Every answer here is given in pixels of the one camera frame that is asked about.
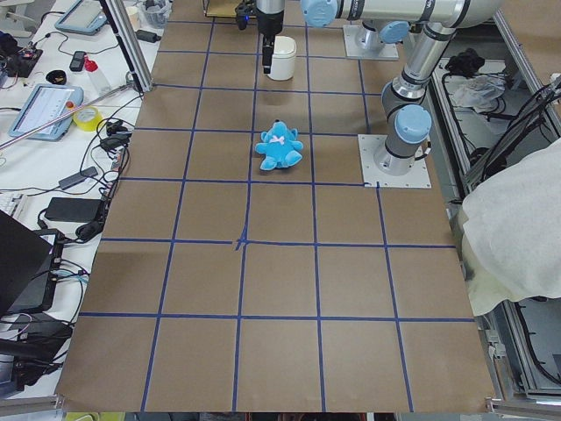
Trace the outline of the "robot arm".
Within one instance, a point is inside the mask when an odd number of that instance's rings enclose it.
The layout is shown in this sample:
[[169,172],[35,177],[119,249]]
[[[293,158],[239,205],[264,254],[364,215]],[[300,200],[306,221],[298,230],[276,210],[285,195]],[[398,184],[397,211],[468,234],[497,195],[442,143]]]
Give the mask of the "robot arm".
[[432,117],[421,106],[426,86],[458,28],[489,19],[501,1],[302,1],[308,25],[325,27],[337,18],[382,23],[424,24],[401,74],[382,91],[387,122],[385,143],[374,153],[376,166],[390,175],[405,175],[418,147],[426,140]]
[[396,45],[406,37],[408,21],[368,19],[362,21],[357,41],[364,56],[397,57]]

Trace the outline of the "white sleeved forearm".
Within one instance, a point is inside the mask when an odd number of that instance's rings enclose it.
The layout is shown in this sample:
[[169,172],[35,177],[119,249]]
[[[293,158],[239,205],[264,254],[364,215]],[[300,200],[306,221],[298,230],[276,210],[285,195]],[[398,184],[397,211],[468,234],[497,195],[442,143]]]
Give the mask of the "white sleeved forearm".
[[560,143],[482,182],[456,217],[472,312],[560,296]]

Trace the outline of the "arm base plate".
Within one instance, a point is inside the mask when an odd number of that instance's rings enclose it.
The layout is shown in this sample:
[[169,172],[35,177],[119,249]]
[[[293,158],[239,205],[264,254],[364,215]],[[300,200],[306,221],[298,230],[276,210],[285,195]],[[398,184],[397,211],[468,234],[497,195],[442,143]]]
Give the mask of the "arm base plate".
[[430,189],[422,146],[418,146],[413,157],[397,158],[386,149],[386,138],[386,135],[358,136],[363,184],[371,188]]
[[396,44],[383,43],[376,31],[361,25],[344,25],[346,57],[354,60],[397,61]]

